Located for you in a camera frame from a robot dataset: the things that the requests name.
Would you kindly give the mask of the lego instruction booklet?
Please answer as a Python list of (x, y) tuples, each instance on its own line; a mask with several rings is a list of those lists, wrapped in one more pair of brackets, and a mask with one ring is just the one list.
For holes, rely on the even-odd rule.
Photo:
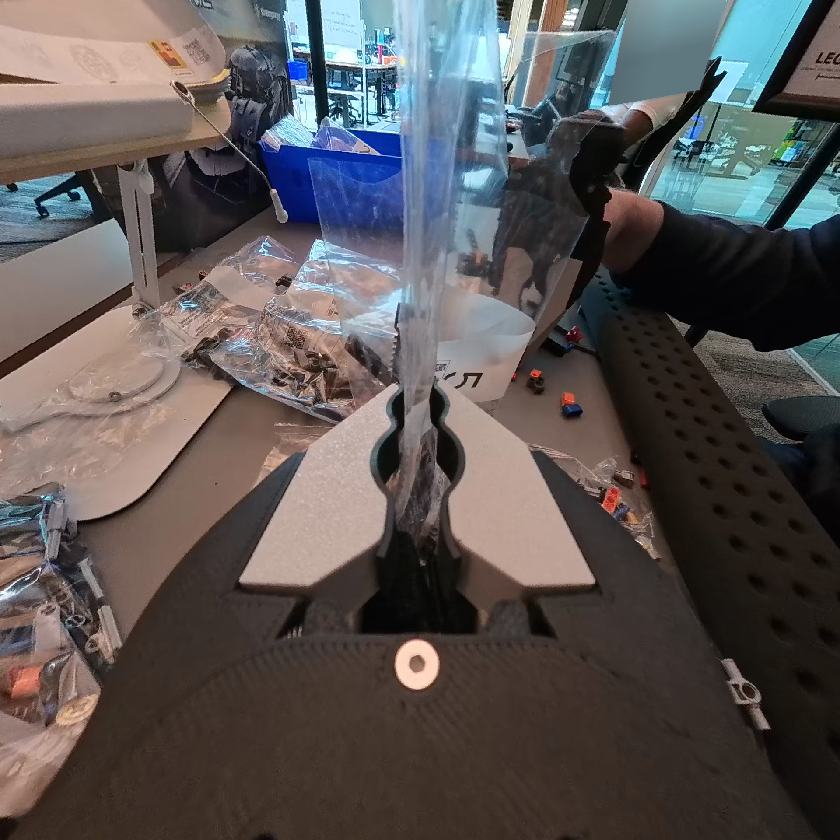
[(66, 84), (216, 78), (225, 49), (187, 1), (2, 1), (2, 75)]

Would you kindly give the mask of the black office chair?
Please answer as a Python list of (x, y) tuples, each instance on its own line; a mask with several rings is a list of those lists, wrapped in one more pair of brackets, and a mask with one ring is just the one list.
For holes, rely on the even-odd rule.
[(79, 173), (74, 172), (73, 175), (65, 176), (61, 181), (53, 184), (49, 189), (37, 195), (34, 199), (35, 210), (38, 217), (47, 219), (50, 216), (49, 209), (46, 206), (48, 202), (54, 201), (62, 196), (66, 201), (75, 206), (81, 202), (82, 183)]
[(839, 425), (838, 395), (803, 395), (762, 405), (764, 420), (790, 440), (801, 442), (824, 427)]
[(708, 62), (700, 87), (687, 93), (686, 100), (675, 117), (661, 128), (652, 131), (651, 123), (639, 112), (630, 112), (626, 115), (629, 124), (626, 125), (625, 129), (632, 142), (626, 147), (623, 154), (624, 168), (620, 178), (627, 190), (634, 193), (639, 192), (651, 165), (665, 150), (665, 147), (681, 134), (689, 117), (699, 111), (708, 102), (711, 94), (718, 89), (726, 76), (724, 71), (718, 71), (720, 65), (720, 57)]

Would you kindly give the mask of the black framed sign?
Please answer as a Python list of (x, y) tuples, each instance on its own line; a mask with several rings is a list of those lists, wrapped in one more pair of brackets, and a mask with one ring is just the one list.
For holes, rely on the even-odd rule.
[(811, 2), (752, 111), (839, 122), (838, 1)]

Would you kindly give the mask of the small open parts bag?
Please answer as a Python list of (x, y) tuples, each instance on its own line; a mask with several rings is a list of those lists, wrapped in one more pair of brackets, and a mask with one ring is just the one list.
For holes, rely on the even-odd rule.
[[(579, 488), (622, 526), (651, 559), (662, 564), (663, 555), (655, 545), (653, 512), (627, 494), (634, 487), (627, 488), (613, 482), (613, 471), (619, 469), (614, 458), (608, 458), (595, 469), (589, 469), (579, 459), (559, 450), (539, 444), (530, 444), (529, 448), (533, 453), (546, 455), (562, 468)], [(743, 675), (732, 658), (720, 658), (719, 661), (726, 676), (728, 692), (751, 728), (760, 736), (770, 732), (771, 725), (763, 713), (759, 688)]]

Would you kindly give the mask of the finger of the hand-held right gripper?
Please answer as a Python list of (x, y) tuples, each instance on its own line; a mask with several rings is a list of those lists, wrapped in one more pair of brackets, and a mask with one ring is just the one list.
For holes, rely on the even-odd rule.
[(530, 285), (545, 291), (549, 272), (571, 256), (585, 215), (569, 176), (556, 160), (532, 160), (511, 171), (494, 240), (494, 282), (500, 286), (511, 249), (532, 262)]
[(571, 258), (581, 265), (565, 303), (565, 310), (570, 309), (580, 299), (600, 268), (606, 247), (606, 235), (611, 226), (605, 219), (606, 205), (612, 200), (610, 188), (607, 185), (590, 185), (586, 195), (587, 200), (584, 204), (588, 218), (571, 252)]

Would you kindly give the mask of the person's right hand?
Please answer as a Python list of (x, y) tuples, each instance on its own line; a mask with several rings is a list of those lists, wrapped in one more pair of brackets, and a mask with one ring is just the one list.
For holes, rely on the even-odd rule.
[(665, 220), (664, 206), (634, 192), (610, 189), (604, 208), (606, 234), (602, 264), (611, 272), (624, 273), (644, 257)]

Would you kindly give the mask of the blue plastic bin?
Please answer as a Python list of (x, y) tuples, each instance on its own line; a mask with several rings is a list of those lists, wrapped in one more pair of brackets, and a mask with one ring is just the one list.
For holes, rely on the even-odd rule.
[(361, 182), (377, 182), (401, 173), (402, 149), (398, 133), (361, 131), (358, 138), (368, 151), (278, 144), (264, 133), (259, 141), (262, 160), (290, 222), (319, 222), (309, 166), (311, 160), (325, 159), (336, 164), (342, 174)]

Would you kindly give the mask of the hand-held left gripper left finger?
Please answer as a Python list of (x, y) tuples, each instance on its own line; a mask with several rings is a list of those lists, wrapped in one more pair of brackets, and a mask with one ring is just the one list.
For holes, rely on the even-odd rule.
[(242, 589), (327, 601), (343, 615), (373, 596), (375, 556), (393, 525), (374, 456), (397, 432), (401, 395), (387, 386), (308, 448), (239, 576)]

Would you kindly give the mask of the dark lego set box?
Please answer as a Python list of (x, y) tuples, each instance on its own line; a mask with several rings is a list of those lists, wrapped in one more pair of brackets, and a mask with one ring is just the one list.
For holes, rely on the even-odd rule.
[[(227, 136), (264, 170), (261, 135), (292, 111), (287, 2), (193, 2), (219, 37), (229, 69)], [(270, 205), (256, 172), (218, 140), (149, 160), (158, 253), (206, 247)]]

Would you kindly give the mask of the person's leg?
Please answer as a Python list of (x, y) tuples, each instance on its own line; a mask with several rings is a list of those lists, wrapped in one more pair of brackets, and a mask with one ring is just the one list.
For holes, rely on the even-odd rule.
[(839, 543), (839, 425), (825, 426), (799, 443), (760, 440), (763, 451), (835, 543)]

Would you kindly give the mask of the white rod with ball end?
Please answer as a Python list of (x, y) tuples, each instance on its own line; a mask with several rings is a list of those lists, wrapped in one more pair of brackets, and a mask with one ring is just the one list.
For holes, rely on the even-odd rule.
[(266, 184), (266, 188), (269, 192), (269, 198), (271, 204), (275, 211), (276, 220), (279, 224), (285, 224), (288, 221), (288, 213), (284, 208), (280, 196), (277, 190), (272, 186), (270, 180), (265, 172), (257, 165), (257, 163), (253, 162), (245, 152), (239, 149), (237, 145), (231, 141), (227, 137), (227, 135), (222, 132), (213, 122), (210, 120), (196, 105), (195, 99), (193, 94), (190, 90), (186, 87), (186, 85), (182, 84), (178, 80), (170, 81), (170, 87), (173, 89), (175, 94), (178, 98), (184, 102), (185, 105), (189, 106), (195, 115), (200, 118), (200, 120), (204, 121), (205, 124), (216, 134), (216, 136), (223, 141), (228, 148), (230, 148), (240, 159), (242, 159), (250, 169), (255, 172), (259, 178)]

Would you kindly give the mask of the person's right forearm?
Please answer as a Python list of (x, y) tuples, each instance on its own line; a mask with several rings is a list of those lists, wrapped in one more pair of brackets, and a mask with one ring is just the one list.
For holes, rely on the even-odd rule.
[(609, 270), (618, 286), (652, 309), (761, 352), (838, 333), (838, 215), (768, 230), (661, 204), (665, 220), (644, 257), (627, 272)]

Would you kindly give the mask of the dark perforated panel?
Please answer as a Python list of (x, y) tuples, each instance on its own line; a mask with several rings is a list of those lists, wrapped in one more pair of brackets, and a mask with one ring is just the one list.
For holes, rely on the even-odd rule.
[(759, 688), (773, 769), (838, 838), (838, 548), (666, 315), (600, 278), (581, 309), (699, 618)]

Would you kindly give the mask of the clear lego parts bag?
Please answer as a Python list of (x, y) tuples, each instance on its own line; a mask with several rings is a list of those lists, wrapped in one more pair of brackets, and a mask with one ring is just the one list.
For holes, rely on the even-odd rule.
[(1, 502), (1, 817), (29, 811), (67, 760), (122, 645), (64, 487)]
[(209, 358), (252, 391), (336, 424), (394, 382), (401, 296), (392, 264), (318, 239), (286, 289)]
[(170, 348), (192, 369), (214, 368), (212, 354), (257, 320), (290, 285), (302, 259), (270, 236), (247, 244), (183, 287), (158, 311)]
[(546, 290), (530, 285), (532, 262), (513, 248), (500, 286), (494, 240), (512, 170), (548, 154), (560, 118), (586, 111), (615, 35), (535, 35), (520, 68), (541, 60), (548, 87), (518, 113), (524, 155), (511, 160), (495, 2), (395, 2), (402, 169), (377, 182), (310, 163), (322, 238), (392, 264), (402, 282), (396, 316), (395, 380), (404, 419), (398, 466), (385, 483), (397, 543), (435, 539), (440, 468), (429, 396), (443, 382), (495, 408), (517, 368), (562, 313), (581, 263), (549, 270)]

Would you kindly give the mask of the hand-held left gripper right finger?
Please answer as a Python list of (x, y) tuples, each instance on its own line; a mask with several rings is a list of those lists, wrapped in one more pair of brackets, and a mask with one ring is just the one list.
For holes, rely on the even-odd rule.
[(553, 632), (544, 600), (595, 576), (529, 446), (454, 387), (429, 396), (448, 480), (432, 561), (436, 632)]

